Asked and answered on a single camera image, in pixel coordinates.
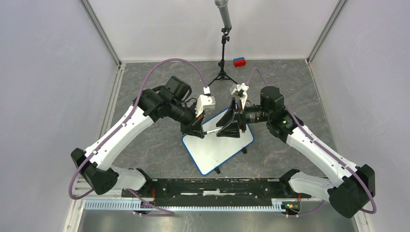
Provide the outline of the silver microphone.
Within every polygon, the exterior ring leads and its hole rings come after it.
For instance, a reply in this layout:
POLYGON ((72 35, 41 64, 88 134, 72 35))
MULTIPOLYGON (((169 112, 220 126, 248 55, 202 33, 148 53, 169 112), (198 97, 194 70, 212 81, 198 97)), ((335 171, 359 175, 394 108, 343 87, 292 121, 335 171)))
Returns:
POLYGON ((216 81, 225 81, 225 80, 230 80, 234 84, 238 84, 233 78, 231 78, 225 71, 225 45, 227 42, 230 41, 230 36, 229 33, 232 29, 232 23, 230 19, 230 14, 229 14, 229 8, 228 8, 228 0, 214 0, 214 4, 219 10, 222 23, 223 23, 223 28, 221 29, 222 32, 222 37, 221 37, 221 44, 222 44, 222 51, 221 51, 221 59, 218 63, 218 66, 220 68, 220 71, 218 75, 208 84, 211 86, 214 82, 216 81))

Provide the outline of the black whiteboard marker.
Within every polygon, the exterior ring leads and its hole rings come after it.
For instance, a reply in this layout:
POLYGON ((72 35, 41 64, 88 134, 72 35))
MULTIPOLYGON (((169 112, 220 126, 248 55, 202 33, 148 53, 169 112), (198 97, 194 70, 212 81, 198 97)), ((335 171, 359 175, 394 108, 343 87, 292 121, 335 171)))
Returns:
POLYGON ((221 128, 216 128, 216 129, 213 129, 213 130, 205 131, 204 134, 205 134, 205 135, 207 135, 207 134, 212 134, 212 133, 219 132, 220 130, 221 130, 221 128))

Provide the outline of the blue-framed whiteboard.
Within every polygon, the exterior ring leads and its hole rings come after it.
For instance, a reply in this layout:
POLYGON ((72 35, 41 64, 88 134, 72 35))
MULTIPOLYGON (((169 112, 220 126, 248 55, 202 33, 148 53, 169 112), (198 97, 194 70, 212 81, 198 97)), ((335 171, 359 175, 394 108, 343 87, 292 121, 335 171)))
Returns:
POLYGON ((217 137, 215 132, 205 135, 203 139, 190 135, 182 136, 183 146, 203 176, 242 152, 253 141, 254 135, 249 126, 245 132, 240 133, 240 138, 217 137))

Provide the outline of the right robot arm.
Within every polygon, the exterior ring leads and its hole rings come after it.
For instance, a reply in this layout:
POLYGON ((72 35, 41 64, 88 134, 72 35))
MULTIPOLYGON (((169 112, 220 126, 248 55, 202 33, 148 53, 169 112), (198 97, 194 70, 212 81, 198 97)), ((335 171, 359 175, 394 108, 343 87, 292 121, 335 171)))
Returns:
POLYGON ((240 138, 248 124, 265 123, 271 135, 299 151, 324 174, 316 177, 297 169, 288 171, 280 178, 283 196, 310 195, 330 203, 346 218, 360 211, 376 213, 375 171, 369 165, 358 166, 321 141, 285 106, 278 87, 263 87, 260 103, 251 106, 246 106, 247 91, 245 84, 231 87, 231 104, 216 124, 218 137, 240 138))

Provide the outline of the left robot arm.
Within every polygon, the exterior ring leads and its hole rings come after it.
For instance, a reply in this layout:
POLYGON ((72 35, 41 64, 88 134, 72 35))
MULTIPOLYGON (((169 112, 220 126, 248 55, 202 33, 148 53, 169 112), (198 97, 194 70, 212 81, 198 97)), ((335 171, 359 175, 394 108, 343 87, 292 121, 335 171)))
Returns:
POLYGON ((103 195, 113 188, 133 189, 140 197, 148 196, 152 184, 141 171, 115 167, 113 162, 137 135, 160 118, 169 117, 180 123, 183 134, 203 139, 204 110, 213 106, 215 99, 205 87, 204 94, 187 106, 184 96, 190 93, 191 87, 175 76, 164 86, 147 88, 133 101, 122 119, 98 141, 86 149, 74 149, 71 158, 91 190, 103 195))

